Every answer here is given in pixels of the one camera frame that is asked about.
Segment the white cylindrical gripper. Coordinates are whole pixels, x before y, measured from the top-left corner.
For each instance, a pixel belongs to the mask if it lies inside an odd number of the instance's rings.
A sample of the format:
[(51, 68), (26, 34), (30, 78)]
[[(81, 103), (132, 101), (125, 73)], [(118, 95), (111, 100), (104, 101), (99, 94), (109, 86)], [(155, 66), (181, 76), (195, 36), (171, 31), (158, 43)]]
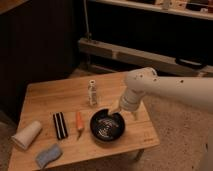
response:
[(131, 89), (126, 89), (122, 94), (120, 101), (116, 100), (111, 108), (110, 113), (120, 112), (121, 109), (126, 111), (132, 111), (131, 114), (134, 120), (138, 120), (138, 111), (136, 111), (141, 103), (143, 97), (142, 92), (136, 92)]

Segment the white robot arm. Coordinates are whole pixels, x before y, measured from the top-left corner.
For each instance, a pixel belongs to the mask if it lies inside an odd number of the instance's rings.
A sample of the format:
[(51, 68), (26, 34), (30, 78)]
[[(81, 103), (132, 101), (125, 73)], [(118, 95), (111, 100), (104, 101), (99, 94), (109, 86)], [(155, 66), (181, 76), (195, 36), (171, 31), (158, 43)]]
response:
[(213, 171), (213, 77), (159, 76), (147, 67), (122, 79), (110, 111), (137, 116), (143, 103), (160, 139), (145, 153), (144, 171)]

